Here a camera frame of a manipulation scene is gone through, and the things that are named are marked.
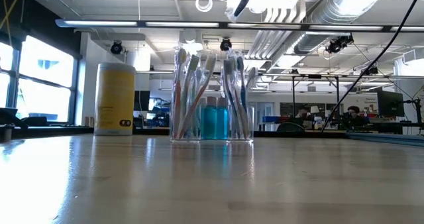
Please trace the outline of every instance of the label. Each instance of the label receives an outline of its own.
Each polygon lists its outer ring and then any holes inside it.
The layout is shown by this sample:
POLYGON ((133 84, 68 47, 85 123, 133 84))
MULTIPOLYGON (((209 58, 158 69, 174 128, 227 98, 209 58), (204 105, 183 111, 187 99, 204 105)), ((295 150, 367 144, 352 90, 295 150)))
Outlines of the label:
POLYGON ((95 128, 133 129, 135 75, 100 70, 97 80, 95 128))

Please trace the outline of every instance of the security camera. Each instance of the security camera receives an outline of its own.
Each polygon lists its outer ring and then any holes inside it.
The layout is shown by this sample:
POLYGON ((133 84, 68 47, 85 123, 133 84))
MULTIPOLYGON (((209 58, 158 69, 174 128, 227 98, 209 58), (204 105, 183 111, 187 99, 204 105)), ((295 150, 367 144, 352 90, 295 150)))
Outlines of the security camera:
POLYGON ((122 54, 124 48, 122 47, 122 41, 114 41, 111 47, 112 54, 122 54))
POLYGON ((221 45, 219 46, 219 48, 221 49, 221 51, 228 51, 230 50, 230 48, 233 47, 233 45, 231 44, 231 41, 229 38, 223 38, 223 41, 221 42, 221 45))

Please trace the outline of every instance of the window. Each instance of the window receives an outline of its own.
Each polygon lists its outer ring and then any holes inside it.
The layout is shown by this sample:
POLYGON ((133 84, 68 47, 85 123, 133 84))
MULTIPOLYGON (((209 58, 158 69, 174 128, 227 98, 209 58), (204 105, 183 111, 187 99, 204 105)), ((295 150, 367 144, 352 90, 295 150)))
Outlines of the window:
POLYGON ((22 43, 20 74, 71 87, 73 70, 71 55, 31 36, 22 43))
POLYGON ((6 107, 7 90, 9 88, 10 77, 7 74, 0 74, 0 107, 6 107))
POLYGON ((0 70, 11 70, 13 61, 13 48, 0 42, 0 70))
POLYGON ((47 117, 47 121, 68 121, 71 91, 31 80, 19 79, 17 117, 47 117))

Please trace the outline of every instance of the desk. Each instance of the desk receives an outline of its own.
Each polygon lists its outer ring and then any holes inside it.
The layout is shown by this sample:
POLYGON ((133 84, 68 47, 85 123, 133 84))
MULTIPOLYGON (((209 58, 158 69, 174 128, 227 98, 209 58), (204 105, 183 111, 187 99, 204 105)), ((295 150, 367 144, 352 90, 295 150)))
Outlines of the desk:
POLYGON ((423 223, 424 148, 343 139, 0 144, 0 223, 423 223))

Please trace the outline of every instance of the table surface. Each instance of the table surface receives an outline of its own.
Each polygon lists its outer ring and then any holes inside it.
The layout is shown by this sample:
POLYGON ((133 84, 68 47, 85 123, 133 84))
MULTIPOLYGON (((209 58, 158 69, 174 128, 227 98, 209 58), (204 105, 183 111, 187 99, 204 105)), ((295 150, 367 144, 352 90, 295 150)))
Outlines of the table surface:
POLYGON ((0 144, 0 223, 424 223, 424 149, 341 139, 0 144))

